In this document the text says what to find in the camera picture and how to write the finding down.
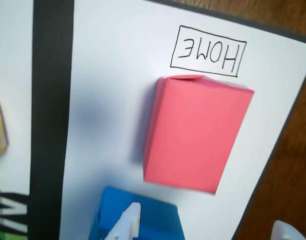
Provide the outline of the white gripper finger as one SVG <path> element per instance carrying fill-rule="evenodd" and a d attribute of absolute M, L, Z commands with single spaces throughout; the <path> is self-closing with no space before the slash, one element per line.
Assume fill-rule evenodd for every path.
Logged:
<path fill-rule="evenodd" d="M 273 224 L 271 240 L 305 240 L 305 237 L 290 224 L 276 220 Z"/>
<path fill-rule="evenodd" d="M 133 238 L 137 238 L 140 228 L 140 215 L 140 203 L 131 203 L 109 231 L 105 240 L 133 240 Z"/>

